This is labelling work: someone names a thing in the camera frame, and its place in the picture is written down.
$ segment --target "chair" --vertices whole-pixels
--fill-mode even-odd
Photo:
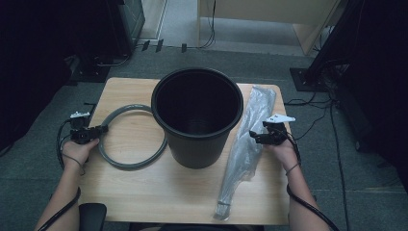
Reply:
[[[80,231],[102,231],[107,208],[100,203],[86,203],[79,206]]]

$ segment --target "wrist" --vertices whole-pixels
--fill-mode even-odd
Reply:
[[[64,171],[78,173],[80,175],[85,174],[84,166],[81,165],[81,163],[79,163],[76,159],[67,155],[64,155]]]

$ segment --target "wrist strap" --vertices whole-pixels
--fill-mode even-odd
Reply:
[[[295,167],[298,167],[299,165],[300,165],[300,163],[297,163],[296,165],[291,167],[289,170],[286,171],[285,175],[288,175]]]

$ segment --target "wooden tabletop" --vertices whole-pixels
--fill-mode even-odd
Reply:
[[[151,94],[159,80],[111,78],[102,92],[90,126],[100,125],[114,110],[129,104],[150,106]],[[251,84],[238,84],[244,109]],[[285,115],[280,89],[274,89],[274,113]],[[241,182],[233,196],[230,218],[213,218],[229,151],[238,124],[231,132],[220,158],[202,169],[178,164],[167,147],[149,167],[124,171],[109,165],[94,148],[81,178],[80,203],[98,202],[108,207],[106,220],[159,223],[287,224],[289,197],[287,178],[279,162],[264,152],[250,181]],[[105,150],[115,161],[132,164],[153,155],[164,138],[153,115],[129,111],[115,118],[103,138]]]

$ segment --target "clear plastic wrap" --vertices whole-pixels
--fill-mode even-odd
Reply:
[[[227,220],[229,218],[235,189],[240,182],[250,180],[255,175],[255,169],[262,153],[262,145],[249,136],[249,131],[264,132],[262,121],[270,117],[275,98],[274,90],[259,86],[252,87],[240,129],[229,153],[214,215],[216,219]]]

